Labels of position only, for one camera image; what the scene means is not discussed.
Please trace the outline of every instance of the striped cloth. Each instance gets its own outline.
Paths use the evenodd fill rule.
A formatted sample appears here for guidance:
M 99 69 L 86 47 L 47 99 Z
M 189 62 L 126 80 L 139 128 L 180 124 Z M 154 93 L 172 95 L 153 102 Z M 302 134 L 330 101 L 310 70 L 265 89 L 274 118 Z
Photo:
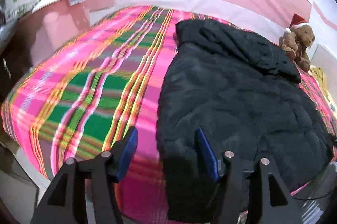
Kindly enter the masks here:
M 18 82 L 1 110 L 6 132 L 52 179 L 67 158 L 93 158 L 136 126 L 139 144 L 116 189 L 119 207 L 141 223 L 170 222 L 156 148 L 158 98 L 176 54 L 175 24 L 194 18 L 210 17 L 134 6 L 104 18 Z M 316 81 L 301 76 L 332 133 L 332 113 Z

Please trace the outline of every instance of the metal screw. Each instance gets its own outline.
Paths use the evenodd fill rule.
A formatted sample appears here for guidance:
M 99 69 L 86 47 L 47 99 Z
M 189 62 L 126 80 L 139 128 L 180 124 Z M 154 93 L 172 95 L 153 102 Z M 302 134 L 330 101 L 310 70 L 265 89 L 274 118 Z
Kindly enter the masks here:
M 232 151 L 226 151 L 225 156 L 228 158 L 232 158 L 234 156 L 234 153 Z
M 103 158 L 108 158 L 109 156 L 111 156 L 111 153 L 110 153 L 110 151 L 104 151 L 103 153 L 101 153 L 101 156 Z
M 268 165 L 270 163 L 270 161 L 267 158 L 262 158 L 261 163 L 264 164 L 264 165 Z
M 68 158 L 65 163 L 67 163 L 68 165 L 72 165 L 75 162 L 74 158 Z

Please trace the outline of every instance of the black jacket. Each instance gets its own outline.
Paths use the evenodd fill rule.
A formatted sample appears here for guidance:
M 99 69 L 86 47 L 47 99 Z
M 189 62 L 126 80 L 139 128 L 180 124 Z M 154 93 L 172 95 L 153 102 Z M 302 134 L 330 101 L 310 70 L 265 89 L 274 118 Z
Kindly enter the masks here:
M 170 219 L 212 219 L 215 184 L 196 152 L 199 127 L 217 152 L 247 160 L 272 155 L 290 191 L 329 163 L 326 127 L 281 48 L 211 19 L 182 21 L 176 32 L 178 53 L 164 78 L 157 126 Z M 242 209 L 247 203 L 248 194 Z

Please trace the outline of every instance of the yellow cloth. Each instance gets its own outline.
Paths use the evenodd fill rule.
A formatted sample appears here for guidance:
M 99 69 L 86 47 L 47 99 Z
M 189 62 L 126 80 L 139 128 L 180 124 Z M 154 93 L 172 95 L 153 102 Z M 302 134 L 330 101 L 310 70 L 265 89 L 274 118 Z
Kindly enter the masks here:
M 326 80 L 326 76 L 323 72 L 323 69 L 318 67 L 310 67 L 311 76 L 318 82 L 320 89 L 322 90 L 324 96 L 328 99 L 329 92 L 328 92 L 328 81 Z

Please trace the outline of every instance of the brown stuffed animal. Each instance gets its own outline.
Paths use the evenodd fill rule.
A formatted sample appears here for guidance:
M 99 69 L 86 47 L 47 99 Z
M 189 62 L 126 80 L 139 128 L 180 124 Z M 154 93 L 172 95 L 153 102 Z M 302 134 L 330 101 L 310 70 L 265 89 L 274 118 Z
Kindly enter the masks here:
M 307 47 L 310 47 L 314 40 L 315 35 L 312 32 L 311 26 L 301 16 L 295 14 L 290 24 L 290 30 L 295 33 L 295 42 L 298 49 L 296 50 L 295 63 L 303 71 L 308 72 L 310 69 L 310 60 L 306 53 Z
M 296 57 L 296 51 L 298 50 L 298 46 L 295 41 L 296 34 L 291 32 L 289 28 L 285 29 L 283 37 L 279 40 L 280 47 L 285 51 L 288 58 L 292 61 Z

